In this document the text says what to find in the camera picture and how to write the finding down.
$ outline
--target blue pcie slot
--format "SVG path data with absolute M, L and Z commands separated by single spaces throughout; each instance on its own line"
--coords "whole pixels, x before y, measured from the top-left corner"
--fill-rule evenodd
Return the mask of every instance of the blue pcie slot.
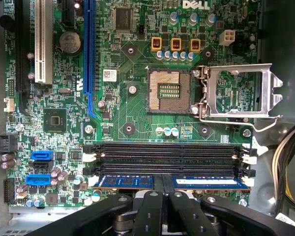
M 152 189 L 152 176 L 103 176 L 94 186 L 98 188 Z
M 172 177 L 175 189 L 250 189 L 234 177 Z
M 50 185 L 50 181 L 49 174 L 30 174 L 25 177 L 25 183 L 33 186 Z
M 88 113 L 93 113 L 93 80 L 94 80 L 94 41 L 95 41 L 95 1 L 84 0 L 84 70 L 83 94 L 88 96 Z

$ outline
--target blue sata port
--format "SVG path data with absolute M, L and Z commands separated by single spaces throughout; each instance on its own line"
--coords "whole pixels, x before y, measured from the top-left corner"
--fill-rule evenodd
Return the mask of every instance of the blue sata port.
M 54 157 L 53 151 L 32 151 L 30 158 L 34 161 L 50 161 Z
M 51 176 L 48 174 L 31 174 L 25 177 L 25 183 L 29 185 L 50 185 Z

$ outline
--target black pcie slot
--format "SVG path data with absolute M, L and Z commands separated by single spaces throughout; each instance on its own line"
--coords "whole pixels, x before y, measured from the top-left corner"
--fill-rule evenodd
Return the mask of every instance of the black pcie slot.
M 27 53 L 30 51 L 30 0 L 15 0 L 15 88 L 18 93 L 19 110 L 25 116 L 28 96 L 30 93 L 30 61 Z

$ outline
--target electrolytic capacitor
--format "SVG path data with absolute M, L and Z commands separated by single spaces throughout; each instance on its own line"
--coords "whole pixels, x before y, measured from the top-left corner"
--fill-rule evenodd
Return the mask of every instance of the electrolytic capacitor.
M 32 206 L 34 205 L 34 202 L 35 202 L 36 200 L 37 200 L 36 197 L 33 197 L 33 198 L 27 200 L 27 201 L 26 201 L 26 206 L 27 206 L 27 207 L 32 207 Z
M 61 171 L 62 169 L 60 167 L 54 168 L 54 170 L 50 173 L 51 178 L 56 178 Z
M 16 160 L 15 159 L 12 159 L 12 160 L 9 160 L 7 162 L 3 162 L 1 164 L 1 168 L 4 169 L 4 170 L 6 170 L 8 168 L 11 168 L 11 167 L 15 166 L 15 164 L 16 164 Z
M 211 26 L 214 25 L 215 21 L 216 21 L 216 15 L 215 14 L 209 14 L 207 16 L 207 19 L 206 19 L 206 25 L 211 27 Z
M 20 186 L 18 186 L 15 190 L 16 193 L 24 193 L 24 191 L 28 190 L 29 185 L 22 183 Z
M 100 200 L 100 197 L 102 196 L 102 191 L 99 189 L 95 189 L 92 193 L 92 201 L 93 202 L 98 202 Z
M 84 177 L 83 175 L 76 175 L 75 179 L 73 180 L 73 183 L 75 185 L 79 185 L 80 183 L 82 183 L 84 181 Z
M 198 14 L 197 13 L 192 13 L 190 16 L 189 16 L 189 19 L 188 19 L 188 22 L 190 25 L 194 26 L 197 24 L 198 22 Z
M 58 181 L 64 181 L 68 177 L 69 172 L 64 170 L 58 175 Z
M 1 156 L 1 161 L 9 161 L 15 158 L 15 152 L 6 153 Z
M 170 15 L 169 15 L 169 23 L 171 23 L 172 25 L 175 25 L 178 23 L 178 14 L 177 12 L 172 12 Z

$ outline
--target dell logo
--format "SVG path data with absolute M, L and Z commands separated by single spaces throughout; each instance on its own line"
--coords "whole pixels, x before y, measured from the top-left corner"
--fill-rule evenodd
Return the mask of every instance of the dell logo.
M 188 1 L 188 0 L 183 0 L 182 1 L 182 8 L 183 9 L 200 9 L 200 10 L 210 10 L 210 7 L 207 5 L 207 1 L 205 1 L 205 5 L 202 6 L 202 1 Z

